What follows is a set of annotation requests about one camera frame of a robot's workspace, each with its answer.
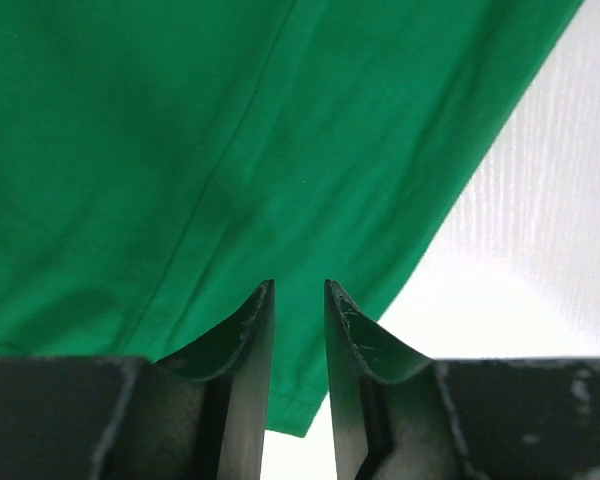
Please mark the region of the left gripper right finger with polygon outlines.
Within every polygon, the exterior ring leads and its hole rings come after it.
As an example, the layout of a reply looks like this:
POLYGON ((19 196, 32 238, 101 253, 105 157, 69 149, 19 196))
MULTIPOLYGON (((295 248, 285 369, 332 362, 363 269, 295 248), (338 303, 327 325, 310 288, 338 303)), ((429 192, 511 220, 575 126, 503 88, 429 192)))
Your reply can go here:
POLYGON ((600 479, 600 358, 434 360, 324 284, 341 479, 600 479))

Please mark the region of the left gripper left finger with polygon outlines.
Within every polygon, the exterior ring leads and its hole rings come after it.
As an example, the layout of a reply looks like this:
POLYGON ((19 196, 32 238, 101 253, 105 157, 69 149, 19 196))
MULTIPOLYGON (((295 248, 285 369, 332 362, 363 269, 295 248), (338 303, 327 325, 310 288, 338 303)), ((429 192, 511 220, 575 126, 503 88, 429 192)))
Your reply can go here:
POLYGON ((256 479, 275 285, 160 361, 0 356, 0 479, 256 479))

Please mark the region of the green t shirt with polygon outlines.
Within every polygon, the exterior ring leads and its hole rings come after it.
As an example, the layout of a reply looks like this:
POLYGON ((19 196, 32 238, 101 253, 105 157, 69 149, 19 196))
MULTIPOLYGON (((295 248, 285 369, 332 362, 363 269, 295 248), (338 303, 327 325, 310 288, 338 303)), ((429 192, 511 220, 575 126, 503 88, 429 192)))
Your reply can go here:
POLYGON ((0 355, 163 358, 276 283, 267 426, 381 316, 576 1, 0 1, 0 355))

